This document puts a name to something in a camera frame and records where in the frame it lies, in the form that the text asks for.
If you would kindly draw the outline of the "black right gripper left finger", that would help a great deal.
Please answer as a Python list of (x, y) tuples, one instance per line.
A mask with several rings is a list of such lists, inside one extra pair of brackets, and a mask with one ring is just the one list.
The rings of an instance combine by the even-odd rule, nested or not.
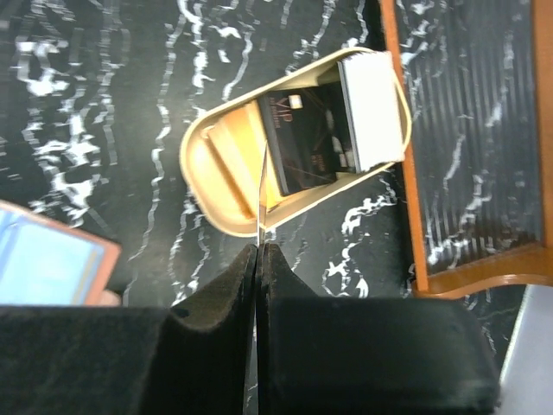
[(256, 262), (171, 308), (2, 308), (2, 413), (240, 414)]

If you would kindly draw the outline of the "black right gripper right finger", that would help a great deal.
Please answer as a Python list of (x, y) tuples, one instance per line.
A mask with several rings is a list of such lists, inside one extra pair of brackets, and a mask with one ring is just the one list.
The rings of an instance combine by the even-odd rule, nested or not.
[(280, 248), (257, 258), (262, 414), (491, 414), (499, 371), (460, 303), (320, 297)]

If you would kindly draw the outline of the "pink leather card holder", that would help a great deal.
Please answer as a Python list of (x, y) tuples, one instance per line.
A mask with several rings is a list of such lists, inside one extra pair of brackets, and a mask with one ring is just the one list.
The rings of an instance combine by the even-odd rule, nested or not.
[(1, 202), (1, 304), (97, 305), (119, 244)]

